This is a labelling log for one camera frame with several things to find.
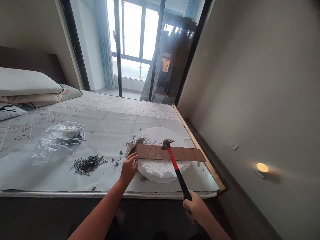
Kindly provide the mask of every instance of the white foam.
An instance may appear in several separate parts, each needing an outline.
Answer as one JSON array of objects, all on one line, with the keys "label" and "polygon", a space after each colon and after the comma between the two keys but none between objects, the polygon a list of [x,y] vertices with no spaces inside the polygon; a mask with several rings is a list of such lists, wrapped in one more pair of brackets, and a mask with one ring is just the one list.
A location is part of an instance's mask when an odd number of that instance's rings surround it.
[{"label": "white foam", "polygon": [[[145,144],[153,143],[153,145],[162,145],[164,139],[171,138],[176,141],[175,143],[171,143],[171,146],[187,147],[187,144],[184,142],[184,138],[164,127],[146,128],[135,136],[133,142],[136,142],[139,138],[146,138]],[[139,159],[138,162],[139,172],[150,181],[168,183],[177,179],[177,175],[171,161]],[[190,162],[177,161],[177,165],[180,172],[183,173],[190,167]]]}]

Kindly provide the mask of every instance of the hammer head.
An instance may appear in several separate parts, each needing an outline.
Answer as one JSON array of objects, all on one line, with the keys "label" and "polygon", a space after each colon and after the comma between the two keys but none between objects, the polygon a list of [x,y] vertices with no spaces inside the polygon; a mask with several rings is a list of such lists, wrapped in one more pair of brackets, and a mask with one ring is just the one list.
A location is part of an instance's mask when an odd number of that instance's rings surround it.
[{"label": "hammer head", "polygon": [[171,146],[170,146],[170,143],[171,143],[171,142],[175,142],[175,141],[172,140],[172,139],[170,139],[170,138],[165,139],[165,140],[163,141],[163,145],[162,145],[161,149],[162,149],[162,150],[167,150],[168,148],[170,148],[170,147],[171,147]]}]

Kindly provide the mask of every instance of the wooden bed frame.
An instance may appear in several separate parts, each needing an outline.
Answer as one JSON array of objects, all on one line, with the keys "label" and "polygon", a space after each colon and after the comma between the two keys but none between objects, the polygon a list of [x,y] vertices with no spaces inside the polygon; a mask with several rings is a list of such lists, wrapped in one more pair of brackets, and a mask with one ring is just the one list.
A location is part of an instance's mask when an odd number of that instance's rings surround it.
[{"label": "wooden bed frame", "polygon": [[216,182],[216,184],[218,185],[218,187],[220,188],[220,190],[217,191],[218,196],[221,195],[222,193],[224,193],[225,191],[229,190],[229,186],[225,183],[223,184],[220,176],[218,174],[218,172],[215,170],[215,168],[212,166],[211,161],[209,160],[209,158],[207,157],[207,155],[205,154],[205,152],[203,151],[203,149],[201,148],[200,144],[198,143],[198,141],[196,140],[195,136],[193,135],[191,129],[189,128],[189,126],[187,125],[187,123],[185,122],[184,118],[181,116],[179,110],[177,109],[175,104],[172,104],[174,110],[176,111],[177,115],[179,116],[183,127],[186,129],[191,141],[193,142],[193,145],[195,146],[195,148],[198,148],[201,150],[204,158],[206,159],[206,162],[204,163],[207,167],[207,169],[209,170],[209,172],[211,173],[214,181]]},{"label": "wooden bed frame", "polygon": [[42,72],[56,83],[68,84],[54,54],[0,47],[0,67]]}]

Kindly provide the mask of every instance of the plastic bag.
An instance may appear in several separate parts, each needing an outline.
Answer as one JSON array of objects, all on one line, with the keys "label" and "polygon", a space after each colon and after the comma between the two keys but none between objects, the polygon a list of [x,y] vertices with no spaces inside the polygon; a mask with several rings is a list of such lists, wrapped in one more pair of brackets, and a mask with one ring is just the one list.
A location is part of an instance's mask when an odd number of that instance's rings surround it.
[{"label": "plastic bag", "polygon": [[64,122],[49,127],[41,134],[40,143],[33,151],[33,165],[43,165],[58,161],[71,154],[84,140],[85,125]]}]

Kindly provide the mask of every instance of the hammer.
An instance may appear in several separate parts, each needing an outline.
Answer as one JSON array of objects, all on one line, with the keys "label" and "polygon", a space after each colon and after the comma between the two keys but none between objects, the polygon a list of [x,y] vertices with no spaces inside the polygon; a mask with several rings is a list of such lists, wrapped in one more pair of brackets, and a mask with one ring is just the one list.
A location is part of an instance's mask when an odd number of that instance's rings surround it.
[{"label": "hammer", "polygon": [[[192,201],[192,197],[189,193],[189,190],[187,188],[187,185],[186,183],[184,182],[183,180],[183,177],[181,175],[181,172],[178,168],[178,165],[176,163],[176,160],[174,159],[174,156],[172,154],[172,150],[171,150],[171,146],[170,146],[170,143],[172,142],[175,142],[174,140],[168,138],[168,139],[165,139],[163,141],[163,145],[161,147],[162,150],[168,150],[169,152],[169,155],[170,155],[170,158],[171,158],[171,162],[173,164],[173,167],[174,167],[174,170],[176,171],[176,174],[177,174],[177,177],[178,177],[178,181],[180,183],[180,186],[181,186],[181,189],[182,189],[182,192],[183,192],[183,195],[184,195],[184,198],[185,199],[188,199],[189,201]],[[210,239],[209,235],[207,234],[207,232],[204,230],[204,228],[199,224],[197,223],[196,221],[194,221],[195,225],[196,225],[196,229],[199,233],[199,235],[202,237],[202,239]]]},{"label": "hammer", "polygon": [[180,183],[180,186],[181,186],[181,189],[182,189],[184,198],[185,198],[185,199],[188,199],[189,201],[192,201],[192,197],[191,197],[191,195],[190,195],[190,193],[189,193],[189,190],[188,190],[188,188],[187,188],[187,185],[186,185],[186,183],[185,183],[184,180],[183,180],[183,177],[182,177],[181,172],[180,172],[180,170],[179,170],[179,168],[178,168],[178,165],[177,165],[177,163],[176,163],[176,160],[174,159],[174,156],[173,156],[173,154],[172,154],[172,150],[171,150],[171,146],[170,146],[170,143],[172,143],[172,142],[175,142],[175,141],[173,141],[172,139],[169,139],[169,138],[168,138],[168,139],[165,139],[165,140],[163,141],[163,145],[162,145],[161,149],[162,149],[162,150],[168,150],[169,155],[170,155],[170,158],[171,158],[171,162],[172,162],[172,164],[173,164],[174,170],[176,171],[176,174],[177,174],[177,177],[178,177],[178,181],[179,181],[179,183]]}]

